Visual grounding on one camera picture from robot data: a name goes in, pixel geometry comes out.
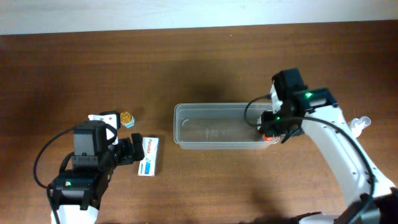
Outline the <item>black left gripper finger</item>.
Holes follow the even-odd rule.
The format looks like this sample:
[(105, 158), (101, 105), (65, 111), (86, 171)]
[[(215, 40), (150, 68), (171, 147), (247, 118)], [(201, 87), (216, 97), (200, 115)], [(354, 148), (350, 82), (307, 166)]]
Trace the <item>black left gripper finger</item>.
[(133, 153), (132, 153), (133, 160), (134, 161), (143, 160), (145, 154), (144, 154), (144, 148), (143, 148), (142, 135), (140, 133), (132, 133), (131, 140), (132, 140), (132, 147), (133, 147)]
[[(117, 111), (104, 111), (100, 114), (89, 114), (88, 119), (97, 120), (97, 121), (104, 121), (106, 124), (111, 125), (116, 130), (120, 129), (120, 113)], [(114, 136), (116, 136), (113, 144), (118, 144), (118, 134), (113, 134), (110, 130), (106, 130), (107, 140), (110, 140)]]

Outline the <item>orange bottle white cap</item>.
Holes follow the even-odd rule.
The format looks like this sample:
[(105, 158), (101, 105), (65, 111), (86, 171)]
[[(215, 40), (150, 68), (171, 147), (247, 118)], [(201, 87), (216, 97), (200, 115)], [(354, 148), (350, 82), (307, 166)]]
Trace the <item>orange bottle white cap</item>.
[(274, 140), (275, 138), (272, 136), (266, 136), (265, 134), (261, 136), (261, 141), (263, 142), (273, 142)]

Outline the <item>white calamine lotion bottle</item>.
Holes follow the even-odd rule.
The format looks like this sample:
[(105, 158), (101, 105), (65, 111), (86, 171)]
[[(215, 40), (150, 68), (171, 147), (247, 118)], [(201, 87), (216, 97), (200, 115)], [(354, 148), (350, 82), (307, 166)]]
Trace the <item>white calamine lotion bottle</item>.
[(354, 118), (349, 123), (348, 126), (354, 138), (361, 135), (363, 130), (371, 124), (371, 119), (367, 116), (362, 116), (361, 118)]

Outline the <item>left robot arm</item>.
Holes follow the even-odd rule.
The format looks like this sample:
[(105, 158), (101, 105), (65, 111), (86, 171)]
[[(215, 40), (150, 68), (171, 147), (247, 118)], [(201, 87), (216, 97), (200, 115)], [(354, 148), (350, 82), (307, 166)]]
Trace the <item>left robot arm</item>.
[(72, 129), (74, 150), (47, 190), (52, 223), (94, 223), (115, 168), (143, 160), (142, 135), (120, 139), (120, 127), (120, 113), (105, 111)]

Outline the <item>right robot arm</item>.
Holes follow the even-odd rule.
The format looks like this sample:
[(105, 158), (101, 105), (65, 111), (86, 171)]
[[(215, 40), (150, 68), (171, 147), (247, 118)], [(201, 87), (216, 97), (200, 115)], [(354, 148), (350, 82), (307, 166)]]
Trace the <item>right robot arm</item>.
[(340, 215), (315, 212), (297, 216), (297, 223), (397, 223), (397, 187), (353, 136), (328, 89), (272, 87), (268, 98), (273, 110), (264, 113), (259, 129), (285, 139), (306, 134), (327, 161), (348, 206)]

